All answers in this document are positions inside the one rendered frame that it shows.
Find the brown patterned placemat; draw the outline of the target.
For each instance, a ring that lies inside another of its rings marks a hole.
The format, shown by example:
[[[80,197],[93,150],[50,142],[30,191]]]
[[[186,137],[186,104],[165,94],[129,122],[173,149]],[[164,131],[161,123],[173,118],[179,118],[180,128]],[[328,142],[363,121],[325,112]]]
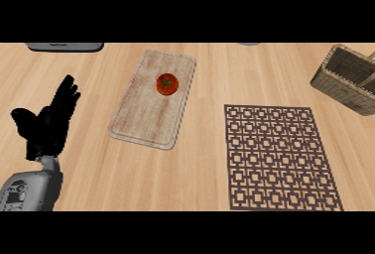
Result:
[[[312,109],[226,105],[224,123],[230,208],[340,211]]]

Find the dark grey appliance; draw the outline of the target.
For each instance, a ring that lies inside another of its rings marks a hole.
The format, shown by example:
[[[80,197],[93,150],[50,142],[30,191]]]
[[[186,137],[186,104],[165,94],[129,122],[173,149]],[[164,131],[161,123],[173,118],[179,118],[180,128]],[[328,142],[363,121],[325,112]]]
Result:
[[[37,52],[90,53],[102,49],[103,43],[28,43],[27,46]]]

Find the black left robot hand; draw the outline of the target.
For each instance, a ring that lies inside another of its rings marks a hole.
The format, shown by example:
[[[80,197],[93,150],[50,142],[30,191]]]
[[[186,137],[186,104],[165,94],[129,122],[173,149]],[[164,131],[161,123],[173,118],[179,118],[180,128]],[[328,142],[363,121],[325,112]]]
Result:
[[[38,161],[43,156],[58,157],[64,151],[69,122],[81,97],[74,77],[68,74],[52,100],[38,114],[27,108],[15,108],[10,112],[18,133],[27,140],[27,159]]]

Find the red tomato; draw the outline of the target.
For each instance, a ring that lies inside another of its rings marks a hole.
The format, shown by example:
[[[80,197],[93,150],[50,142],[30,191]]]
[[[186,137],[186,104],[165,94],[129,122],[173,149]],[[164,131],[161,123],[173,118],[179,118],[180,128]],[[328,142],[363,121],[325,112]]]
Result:
[[[177,77],[171,73],[162,73],[157,77],[155,87],[162,95],[171,95],[179,89]]]

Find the wicker basket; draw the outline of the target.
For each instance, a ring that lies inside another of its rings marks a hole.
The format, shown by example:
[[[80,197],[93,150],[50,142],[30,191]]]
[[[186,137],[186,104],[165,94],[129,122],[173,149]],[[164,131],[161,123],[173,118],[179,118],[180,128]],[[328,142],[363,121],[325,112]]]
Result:
[[[365,56],[335,44],[310,85],[362,116],[375,115],[375,52]]]

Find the pale wooden cutting board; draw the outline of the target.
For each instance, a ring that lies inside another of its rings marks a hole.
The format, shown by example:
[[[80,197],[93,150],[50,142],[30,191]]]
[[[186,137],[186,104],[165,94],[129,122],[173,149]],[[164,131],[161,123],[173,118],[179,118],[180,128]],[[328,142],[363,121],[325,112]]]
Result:
[[[195,66],[189,56],[154,50],[143,53],[108,126],[112,138],[162,150],[174,147]],[[157,90],[164,73],[179,81],[171,95]]]

